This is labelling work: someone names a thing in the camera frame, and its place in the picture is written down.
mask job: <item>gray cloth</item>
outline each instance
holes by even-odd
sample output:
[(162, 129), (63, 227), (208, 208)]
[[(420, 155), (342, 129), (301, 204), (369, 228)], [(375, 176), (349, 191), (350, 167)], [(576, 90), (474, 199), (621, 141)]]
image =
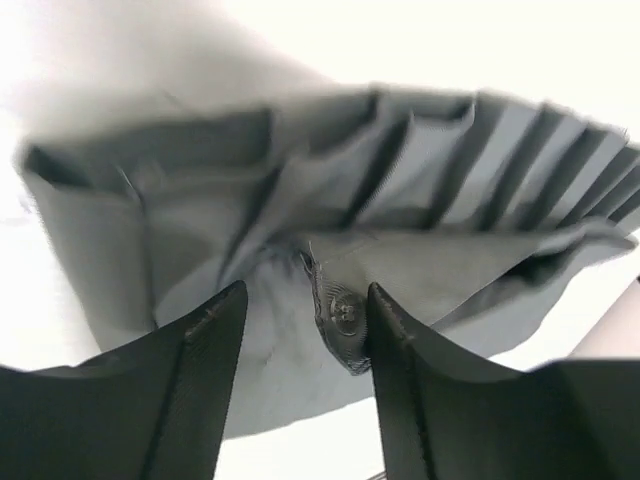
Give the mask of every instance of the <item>gray cloth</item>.
[[(551, 105), (372, 89), (34, 146), (23, 175), (105, 350), (246, 279), (257, 336), (243, 349), (263, 366), (240, 365), (236, 382), (259, 398), (251, 385), (284, 361), (287, 316), (351, 373), (367, 370), (361, 301), (374, 281), (473, 351), (520, 343), (575, 273), (633, 248), (638, 156), (621, 132)], [(265, 299), (256, 277), (274, 258)], [(326, 410), (370, 395), (361, 385)], [(322, 413), (239, 427), (231, 410), (230, 435)]]

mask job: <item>gray fabric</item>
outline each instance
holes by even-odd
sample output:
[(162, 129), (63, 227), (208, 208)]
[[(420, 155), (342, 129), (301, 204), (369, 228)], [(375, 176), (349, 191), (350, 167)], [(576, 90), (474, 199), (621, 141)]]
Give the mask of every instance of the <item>gray fabric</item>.
[[(371, 281), (396, 285), (414, 316), (471, 350), (524, 340), (572, 275), (632, 248), (620, 240), (640, 225), (638, 155), (621, 132), (551, 105), (382, 88), (40, 145), (23, 175), (105, 350), (247, 279), (243, 349), (261, 366), (240, 366), (238, 383), (255, 398), (270, 359), (302, 363), (300, 345), (283, 353), (283, 318), (308, 322), (309, 341), (352, 373), (367, 370), (366, 321), (351, 320)], [(316, 281), (323, 255), (362, 239), (367, 248)], [(288, 266), (265, 299), (254, 277), (274, 254)], [(331, 316), (344, 321), (334, 329)], [(369, 395), (361, 385), (326, 408)], [(296, 419), (234, 418), (236, 433)]]

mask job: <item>white surface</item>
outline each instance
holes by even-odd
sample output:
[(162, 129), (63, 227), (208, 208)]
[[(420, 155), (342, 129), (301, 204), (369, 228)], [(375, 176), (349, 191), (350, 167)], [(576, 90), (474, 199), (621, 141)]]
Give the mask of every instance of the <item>white surface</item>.
[[(30, 132), (69, 135), (379, 80), (550, 98), (640, 137), (634, 0), (234, 0), (224, 14), (213, 3), (3, 2), (0, 106)], [(0, 363), (34, 369), (96, 352), (37, 225), (0, 226), (0, 265)], [(540, 331), (497, 360), (531, 368), (568, 354), (638, 272), (638, 251), (583, 272)], [(364, 480), (381, 469), (367, 400), (225, 442), (217, 478)]]

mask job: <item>garment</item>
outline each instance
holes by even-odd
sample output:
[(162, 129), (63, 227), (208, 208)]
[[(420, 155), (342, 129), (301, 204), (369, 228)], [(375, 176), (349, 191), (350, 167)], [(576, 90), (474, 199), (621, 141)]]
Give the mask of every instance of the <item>garment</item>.
[[(103, 349), (245, 279), (247, 330), (315, 317), (362, 374), (371, 282), (476, 353), (529, 337), (573, 275), (633, 248), (638, 155), (552, 105), (377, 88), (37, 145), (23, 175)], [(265, 265), (282, 287), (252, 305)]]

